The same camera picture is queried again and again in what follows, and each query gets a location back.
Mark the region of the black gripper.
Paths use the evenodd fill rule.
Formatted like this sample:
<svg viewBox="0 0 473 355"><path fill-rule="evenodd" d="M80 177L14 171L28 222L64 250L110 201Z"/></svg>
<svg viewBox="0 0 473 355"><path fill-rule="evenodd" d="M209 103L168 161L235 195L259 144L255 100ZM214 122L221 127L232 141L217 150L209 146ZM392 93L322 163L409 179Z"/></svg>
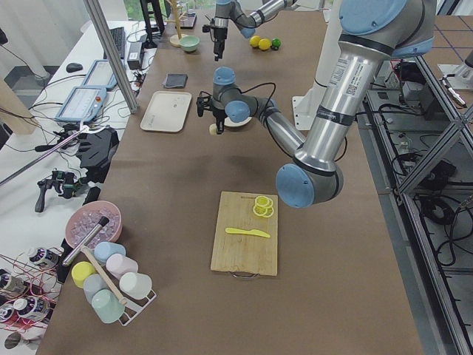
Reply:
<svg viewBox="0 0 473 355"><path fill-rule="evenodd" d="M214 43L214 60L221 60L228 34L228 20L226 18L212 18L209 24L203 25L203 32L211 35L211 40Z"/></svg>
<svg viewBox="0 0 473 355"><path fill-rule="evenodd" d="M197 96L197 116L201 118L204 111L212 113L216 120L217 134L221 135L224 132L226 113L209 92L200 92Z"/></svg>

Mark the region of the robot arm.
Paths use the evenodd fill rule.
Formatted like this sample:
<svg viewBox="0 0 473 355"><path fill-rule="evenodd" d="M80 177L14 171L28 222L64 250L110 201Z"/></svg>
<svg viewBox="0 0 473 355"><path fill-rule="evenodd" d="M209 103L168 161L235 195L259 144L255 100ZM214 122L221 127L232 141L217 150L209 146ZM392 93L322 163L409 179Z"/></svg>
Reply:
<svg viewBox="0 0 473 355"><path fill-rule="evenodd" d="M295 3L293 0L264 1L262 6L247 15L238 1L216 1L214 17L209 19L208 24L203 25L203 32L210 33L214 43L214 60L219 61L223 57L230 21L245 38L250 38L257 27L272 20L280 11L289 9Z"/></svg>
<svg viewBox="0 0 473 355"><path fill-rule="evenodd" d="M435 1L336 1L329 31L337 34L338 58L329 67L322 94L308 92L313 122L303 135L271 98L246 95L235 72L219 67L212 92L197 99L197 112L211 112L217 132L226 120L256 118L291 158L276 174L279 197L306 208L335 198L344 178L336 155L355 120L357 109L383 62L429 52L434 41Z"/></svg>

